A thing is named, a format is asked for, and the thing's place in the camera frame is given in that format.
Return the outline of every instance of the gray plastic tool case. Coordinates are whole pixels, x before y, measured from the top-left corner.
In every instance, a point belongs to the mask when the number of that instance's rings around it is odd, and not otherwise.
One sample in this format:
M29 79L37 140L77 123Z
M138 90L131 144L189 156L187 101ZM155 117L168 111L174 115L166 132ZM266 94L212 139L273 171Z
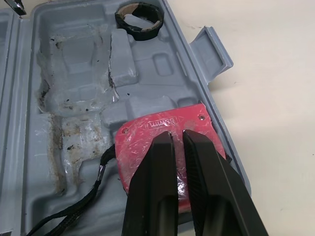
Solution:
M114 13L125 0L54 1L26 20L0 11L0 234L24 235L85 196L124 122L199 101L250 192L208 90L232 60L213 28L188 44L166 0L145 2L164 13L148 41L117 29ZM126 199L112 161L96 203L65 235L120 235Z

